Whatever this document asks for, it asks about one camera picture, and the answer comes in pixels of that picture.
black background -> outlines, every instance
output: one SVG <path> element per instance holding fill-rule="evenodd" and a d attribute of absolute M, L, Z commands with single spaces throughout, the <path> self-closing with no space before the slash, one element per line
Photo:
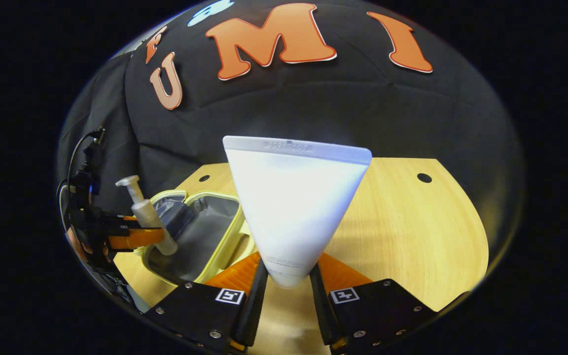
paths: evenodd
<path fill-rule="evenodd" d="M 568 2 L 377 3 L 443 38 L 490 81 L 526 149 L 530 191 L 500 267 L 393 352 L 568 353 Z M 59 229 L 52 170 L 61 124 L 87 79 L 190 4 L 0 4 L 0 225 L 14 228 L 0 231 L 0 260 L 9 259 L 1 247 L 22 259 L 0 271 L 0 344 L 22 353 L 184 352 L 86 278 Z"/>

white bottle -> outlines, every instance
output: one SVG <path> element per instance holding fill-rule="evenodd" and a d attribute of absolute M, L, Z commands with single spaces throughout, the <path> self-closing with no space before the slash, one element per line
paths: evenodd
<path fill-rule="evenodd" d="M 172 239 L 168 231 L 165 229 L 164 224 L 159 218 L 155 207 L 151 204 L 150 200 L 144 199 L 140 185 L 137 184 L 140 177 L 138 175 L 128 176 L 115 183 L 115 186 L 126 186 L 128 192 L 133 199 L 133 214 L 137 217 L 137 222 L 141 227 L 149 228 L 163 228 L 164 240 L 155 244 L 155 247 L 164 255 L 172 255 L 177 251 L 177 244 Z"/>
<path fill-rule="evenodd" d="M 319 260 L 372 160 L 365 148 L 223 138 L 243 212 L 275 283 L 293 288 Z"/>

orange gripper part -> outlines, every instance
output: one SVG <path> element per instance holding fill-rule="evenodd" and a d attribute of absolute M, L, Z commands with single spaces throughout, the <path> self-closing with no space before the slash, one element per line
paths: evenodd
<path fill-rule="evenodd" d="M 325 252 L 321 255 L 318 264 L 326 295 L 332 290 L 341 290 L 372 283 L 365 275 Z"/>
<path fill-rule="evenodd" d="M 232 290 L 243 290 L 248 295 L 260 262 L 260 254 L 254 252 L 250 256 L 226 268 L 220 274 L 206 281 L 205 285 Z"/>
<path fill-rule="evenodd" d="M 129 229 L 129 236 L 109 236 L 108 244 L 113 249 L 135 249 L 164 240 L 164 229 Z"/>

black metal plate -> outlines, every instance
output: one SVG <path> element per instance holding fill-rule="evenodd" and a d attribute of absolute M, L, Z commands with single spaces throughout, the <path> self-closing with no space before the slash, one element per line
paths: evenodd
<path fill-rule="evenodd" d="M 225 293 L 223 290 L 225 288 L 182 283 L 145 316 L 185 340 L 227 354 L 230 334 L 247 295 L 243 291 Z M 222 337 L 211 337 L 212 330 Z"/>
<path fill-rule="evenodd" d="M 392 279 L 334 290 L 328 297 L 347 342 L 333 354 L 368 354 L 386 348 L 436 314 Z M 363 336 L 354 337 L 361 331 Z"/>

yellow-green container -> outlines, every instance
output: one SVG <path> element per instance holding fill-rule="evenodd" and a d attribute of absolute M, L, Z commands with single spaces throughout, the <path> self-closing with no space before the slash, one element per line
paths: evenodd
<path fill-rule="evenodd" d="M 204 283 L 255 250 L 236 196 L 214 191 L 187 196 L 184 190 L 169 190 L 150 200 L 178 249 L 164 256 L 150 245 L 142 252 L 142 262 L 170 284 Z"/>

